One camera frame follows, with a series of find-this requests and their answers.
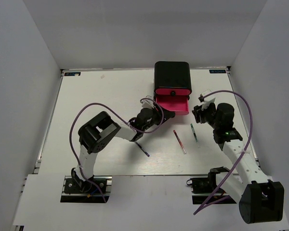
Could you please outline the pink drawer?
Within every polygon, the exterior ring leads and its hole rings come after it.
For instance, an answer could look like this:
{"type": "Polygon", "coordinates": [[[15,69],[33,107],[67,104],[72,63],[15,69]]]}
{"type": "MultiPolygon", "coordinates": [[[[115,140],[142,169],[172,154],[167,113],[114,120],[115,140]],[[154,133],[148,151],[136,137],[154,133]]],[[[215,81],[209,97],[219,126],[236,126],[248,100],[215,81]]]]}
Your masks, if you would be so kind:
{"type": "Polygon", "coordinates": [[[169,96],[188,96],[191,94],[190,89],[182,88],[159,88],[155,90],[157,95],[169,95],[169,96]]]}
{"type": "Polygon", "coordinates": [[[156,102],[164,109],[175,112],[177,116],[185,116],[189,114],[187,96],[157,95],[156,102]]]}

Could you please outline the dark green pen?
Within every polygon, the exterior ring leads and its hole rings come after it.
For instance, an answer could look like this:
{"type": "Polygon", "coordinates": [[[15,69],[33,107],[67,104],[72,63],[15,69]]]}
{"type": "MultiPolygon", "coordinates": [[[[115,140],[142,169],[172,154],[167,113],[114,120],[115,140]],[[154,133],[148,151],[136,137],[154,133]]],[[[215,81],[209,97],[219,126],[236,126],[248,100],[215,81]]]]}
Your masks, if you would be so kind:
{"type": "Polygon", "coordinates": [[[194,135],[195,141],[196,141],[196,143],[197,143],[197,146],[198,146],[198,148],[199,148],[200,146],[199,146],[199,143],[198,143],[198,138],[197,138],[197,135],[196,135],[196,131],[195,131],[195,129],[194,129],[194,126],[193,126],[192,123],[190,124],[190,126],[191,126],[192,133],[193,133],[193,135],[194,135]]]}

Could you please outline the purple pen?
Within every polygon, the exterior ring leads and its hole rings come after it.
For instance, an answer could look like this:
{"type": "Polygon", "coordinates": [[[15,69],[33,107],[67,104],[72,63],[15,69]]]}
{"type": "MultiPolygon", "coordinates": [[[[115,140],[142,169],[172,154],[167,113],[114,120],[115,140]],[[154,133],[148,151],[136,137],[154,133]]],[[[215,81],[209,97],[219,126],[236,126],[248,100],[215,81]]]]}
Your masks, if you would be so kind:
{"type": "Polygon", "coordinates": [[[150,157],[150,154],[143,148],[142,145],[140,145],[138,142],[135,142],[135,144],[142,150],[142,152],[143,152],[147,157],[150,157]]]}

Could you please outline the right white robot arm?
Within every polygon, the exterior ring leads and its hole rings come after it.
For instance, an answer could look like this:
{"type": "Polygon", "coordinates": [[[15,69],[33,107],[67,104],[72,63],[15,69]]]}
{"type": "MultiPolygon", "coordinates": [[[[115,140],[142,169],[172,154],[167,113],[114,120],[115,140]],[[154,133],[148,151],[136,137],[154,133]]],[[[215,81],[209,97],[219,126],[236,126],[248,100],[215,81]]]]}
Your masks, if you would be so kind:
{"type": "Polygon", "coordinates": [[[213,193],[222,189],[238,203],[240,215],[247,224],[281,221],[284,187],[279,181],[269,179],[255,158],[244,151],[243,138],[234,128],[234,111],[228,103],[197,105],[192,111],[197,123],[207,123],[213,128],[215,143],[239,175],[239,178],[228,175],[230,170],[226,167],[212,168],[207,181],[196,183],[196,189],[213,193]]]}

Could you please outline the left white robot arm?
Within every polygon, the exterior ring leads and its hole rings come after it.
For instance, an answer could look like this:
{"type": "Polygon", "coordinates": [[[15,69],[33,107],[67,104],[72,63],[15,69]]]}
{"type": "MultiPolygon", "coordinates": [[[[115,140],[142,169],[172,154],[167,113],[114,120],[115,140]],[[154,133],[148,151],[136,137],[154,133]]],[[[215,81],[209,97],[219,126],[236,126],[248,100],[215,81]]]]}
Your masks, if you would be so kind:
{"type": "Polygon", "coordinates": [[[85,123],[78,131],[80,142],[79,164],[73,169],[72,176],[76,179],[76,187],[87,192],[92,187],[93,168],[97,154],[114,138],[122,138],[130,142],[138,141],[149,128],[160,125],[175,117],[175,112],[164,108],[143,108],[137,117],[128,124],[118,124],[110,115],[102,111],[85,123]]]}

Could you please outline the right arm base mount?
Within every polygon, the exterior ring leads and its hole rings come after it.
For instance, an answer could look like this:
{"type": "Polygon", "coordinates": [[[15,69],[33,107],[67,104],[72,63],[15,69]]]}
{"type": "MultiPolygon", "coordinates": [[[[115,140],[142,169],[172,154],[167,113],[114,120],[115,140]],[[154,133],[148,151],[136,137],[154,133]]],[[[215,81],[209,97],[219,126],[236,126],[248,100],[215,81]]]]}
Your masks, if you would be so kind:
{"type": "MultiPolygon", "coordinates": [[[[216,175],[229,172],[226,167],[212,168],[205,177],[190,178],[186,181],[186,185],[192,188],[192,203],[201,205],[211,192],[216,188],[216,175]]],[[[223,199],[217,204],[236,204],[236,202],[223,190],[219,189],[214,196],[207,202],[211,203],[223,199]]]]}

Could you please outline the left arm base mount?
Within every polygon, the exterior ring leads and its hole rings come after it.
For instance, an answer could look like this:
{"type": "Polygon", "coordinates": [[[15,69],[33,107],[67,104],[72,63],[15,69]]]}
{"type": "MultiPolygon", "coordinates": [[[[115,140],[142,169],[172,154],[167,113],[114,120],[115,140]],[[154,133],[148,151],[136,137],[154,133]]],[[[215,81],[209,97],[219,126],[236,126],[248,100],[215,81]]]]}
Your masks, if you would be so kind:
{"type": "Polygon", "coordinates": [[[63,189],[61,193],[61,203],[85,203],[85,204],[103,204],[110,197],[112,177],[91,177],[89,178],[101,189],[104,198],[99,189],[87,181],[81,180],[75,172],[71,170],[71,176],[65,176],[63,189]]]}

